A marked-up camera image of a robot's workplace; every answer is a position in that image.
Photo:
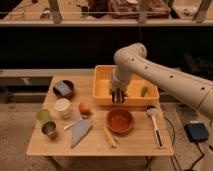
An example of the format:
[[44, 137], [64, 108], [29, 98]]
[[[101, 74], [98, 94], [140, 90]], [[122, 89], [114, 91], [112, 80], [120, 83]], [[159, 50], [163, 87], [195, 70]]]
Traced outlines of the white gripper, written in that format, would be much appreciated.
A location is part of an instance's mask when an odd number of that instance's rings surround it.
[[109, 83], [109, 92], [111, 93], [112, 103], [115, 103], [115, 92], [121, 90], [121, 103], [125, 102], [125, 93], [129, 84], [129, 73], [120, 69], [115, 68], [112, 71], [111, 79]]

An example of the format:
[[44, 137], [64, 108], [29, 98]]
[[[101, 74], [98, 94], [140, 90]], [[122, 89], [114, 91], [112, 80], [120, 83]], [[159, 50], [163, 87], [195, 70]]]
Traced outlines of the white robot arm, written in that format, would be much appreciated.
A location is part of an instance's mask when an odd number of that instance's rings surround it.
[[213, 120], [213, 81], [153, 63], [146, 57], [147, 50], [142, 43], [115, 52], [116, 66], [109, 84], [113, 103], [124, 102], [131, 76], [136, 74]]

